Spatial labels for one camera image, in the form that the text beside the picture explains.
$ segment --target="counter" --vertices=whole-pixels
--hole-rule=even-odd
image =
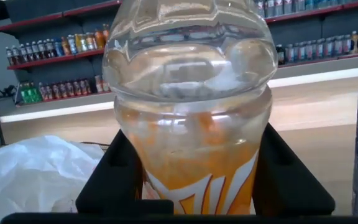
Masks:
[[[358,93],[358,57],[278,69],[270,123],[350,215]],[[23,106],[2,113],[7,143],[54,134],[109,144],[119,125],[113,95]]]

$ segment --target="white countertop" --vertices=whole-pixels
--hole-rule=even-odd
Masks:
[[[358,57],[279,68],[274,78],[268,82],[268,85],[270,88],[278,88],[355,77],[358,77]],[[114,108],[113,100],[114,94],[106,93],[26,105],[14,108],[13,110],[0,111],[0,122],[8,123],[68,114],[111,110]]]

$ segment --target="wall shelf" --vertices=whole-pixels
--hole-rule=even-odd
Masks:
[[[72,17],[81,17],[89,14],[97,14],[102,11],[109,11],[121,4],[121,1],[114,0],[103,2],[99,4],[94,4],[91,6],[85,6],[78,9],[72,9],[68,11],[58,12],[51,15],[46,15],[42,17],[38,17],[35,19],[29,19],[26,21],[14,22],[12,24],[1,26],[0,32],[5,34],[16,36],[21,32],[29,30],[34,27],[40,27],[41,25],[51,25],[59,22],[63,22]]]
[[[51,24],[53,22],[58,22],[63,20],[64,18],[71,18],[71,17],[82,17],[87,16],[90,14],[96,14],[103,11],[109,11],[114,9],[115,7],[121,5],[122,1],[108,1],[103,2],[91,6],[85,6],[78,9],[72,9],[68,11],[59,12],[56,14],[51,14],[47,16],[38,17],[35,19],[29,19],[26,21],[15,22],[6,26],[0,27],[0,32],[16,35],[20,32],[23,32],[27,29],[31,29],[33,27],[38,27],[41,24]],[[287,20],[294,20],[294,19],[301,19],[306,17],[313,17],[313,16],[322,16],[325,14],[329,14],[332,12],[339,12],[348,9],[353,9],[358,7],[358,2],[343,4],[339,6],[333,6],[326,9],[316,9],[312,11],[305,11],[305,12],[298,12],[294,14],[284,15],[284,16],[277,16],[272,18],[266,18],[265,21],[268,24],[280,21],[287,21]]]
[[[311,10],[311,11],[298,12],[298,13],[284,15],[284,16],[266,18],[265,21],[266,21],[266,23],[270,24],[270,23],[279,22],[279,21],[301,19],[301,18],[313,17],[313,16],[322,16],[322,15],[329,14],[332,12],[345,11],[345,10],[353,9],[353,8],[357,8],[357,7],[358,7],[358,2],[347,3],[347,4],[338,5],[338,6],[328,7],[325,9],[315,9],[315,10]]]
[[[48,59],[38,60],[38,61],[34,61],[34,62],[23,63],[20,65],[11,65],[11,66],[8,66],[7,69],[8,70],[25,70],[25,69],[32,68],[32,67],[47,65],[50,63],[67,62],[67,61],[75,60],[78,58],[86,58],[86,57],[92,57],[94,55],[102,55],[103,53],[104,53],[104,49],[92,50],[92,51],[83,52],[83,53],[74,54],[74,55],[66,55],[66,56],[61,56],[61,57],[48,58]]]

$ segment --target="white plastic bag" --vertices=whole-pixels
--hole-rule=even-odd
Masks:
[[[0,148],[0,221],[15,212],[76,212],[103,156],[98,145],[42,136]]]

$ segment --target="black holder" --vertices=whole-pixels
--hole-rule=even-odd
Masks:
[[[16,213],[10,223],[354,223],[331,217],[335,202],[280,135],[268,124],[255,176],[257,215],[173,215],[169,200],[140,200],[143,172],[121,130],[76,200],[77,213]]]

